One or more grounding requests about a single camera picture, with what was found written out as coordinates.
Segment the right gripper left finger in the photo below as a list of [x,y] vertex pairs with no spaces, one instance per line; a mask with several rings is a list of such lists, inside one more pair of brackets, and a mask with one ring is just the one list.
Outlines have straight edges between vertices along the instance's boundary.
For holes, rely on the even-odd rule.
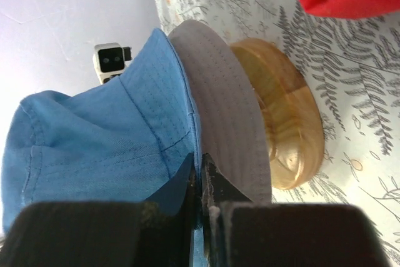
[[2,266],[192,266],[194,156],[142,202],[42,202],[16,218]]

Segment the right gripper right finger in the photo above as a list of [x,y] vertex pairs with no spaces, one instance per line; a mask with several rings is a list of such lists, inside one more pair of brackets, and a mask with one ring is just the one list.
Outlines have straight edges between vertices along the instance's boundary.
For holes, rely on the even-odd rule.
[[202,157],[209,266],[388,266],[366,215],[345,204],[252,202]]

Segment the blue bucket hat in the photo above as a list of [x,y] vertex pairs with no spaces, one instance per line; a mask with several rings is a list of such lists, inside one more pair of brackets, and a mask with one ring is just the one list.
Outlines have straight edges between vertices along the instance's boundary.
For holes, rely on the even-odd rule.
[[[168,34],[155,29],[132,64],[75,96],[45,91],[23,99],[2,162],[3,230],[42,202],[142,202],[188,154],[201,159],[201,123],[184,66]],[[206,266],[203,232],[193,264]]]

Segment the wooden hat stand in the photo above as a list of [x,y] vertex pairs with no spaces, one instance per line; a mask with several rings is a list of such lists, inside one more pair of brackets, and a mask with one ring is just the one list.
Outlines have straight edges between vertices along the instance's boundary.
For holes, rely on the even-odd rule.
[[294,189],[313,178],[324,158],[320,113],[302,74],[274,44],[247,38],[231,44],[264,118],[272,186]]

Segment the grey bucket hat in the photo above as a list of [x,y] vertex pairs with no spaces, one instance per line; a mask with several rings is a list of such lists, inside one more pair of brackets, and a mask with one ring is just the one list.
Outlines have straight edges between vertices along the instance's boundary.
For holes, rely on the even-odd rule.
[[201,147],[251,201],[271,202],[264,120],[251,83],[231,48],[209,26],[186,20],[168,36],[179,56],[201,122]]

